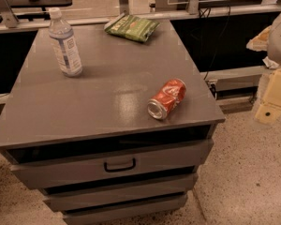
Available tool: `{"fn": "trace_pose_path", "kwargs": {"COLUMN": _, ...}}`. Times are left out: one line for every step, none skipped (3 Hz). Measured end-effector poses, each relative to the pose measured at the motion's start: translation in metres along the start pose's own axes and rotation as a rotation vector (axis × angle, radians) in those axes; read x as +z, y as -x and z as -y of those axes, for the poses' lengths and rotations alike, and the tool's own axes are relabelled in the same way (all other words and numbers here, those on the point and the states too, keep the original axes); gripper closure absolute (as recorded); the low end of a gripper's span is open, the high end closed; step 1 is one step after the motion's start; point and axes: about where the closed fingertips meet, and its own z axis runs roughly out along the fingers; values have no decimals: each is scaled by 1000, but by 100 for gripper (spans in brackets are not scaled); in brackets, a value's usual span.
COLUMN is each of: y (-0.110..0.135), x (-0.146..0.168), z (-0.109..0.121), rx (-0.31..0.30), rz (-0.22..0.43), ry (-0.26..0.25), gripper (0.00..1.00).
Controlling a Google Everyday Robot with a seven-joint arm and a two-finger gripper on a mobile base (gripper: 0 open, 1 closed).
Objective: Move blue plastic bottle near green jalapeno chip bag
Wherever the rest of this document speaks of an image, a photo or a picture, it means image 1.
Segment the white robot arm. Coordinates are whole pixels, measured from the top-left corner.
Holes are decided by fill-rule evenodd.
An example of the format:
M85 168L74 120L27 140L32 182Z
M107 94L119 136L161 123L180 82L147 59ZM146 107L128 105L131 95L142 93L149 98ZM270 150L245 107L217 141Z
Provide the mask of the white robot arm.
M259 80L259 105L254 118L262 124L271 124L281 115L281 13L273 23L250 39L246 48L267 52L264 61L278 68Z

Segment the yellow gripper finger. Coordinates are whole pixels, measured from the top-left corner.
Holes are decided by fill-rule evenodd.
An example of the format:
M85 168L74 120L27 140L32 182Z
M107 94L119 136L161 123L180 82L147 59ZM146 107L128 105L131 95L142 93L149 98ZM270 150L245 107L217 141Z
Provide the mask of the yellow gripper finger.
M261 76L254 118L262 124L271 124L280 115L281 68Z
M263 29L257 36L250 39L246 44L246 48L255 52L267 51L270 29L271 27L268 26Z

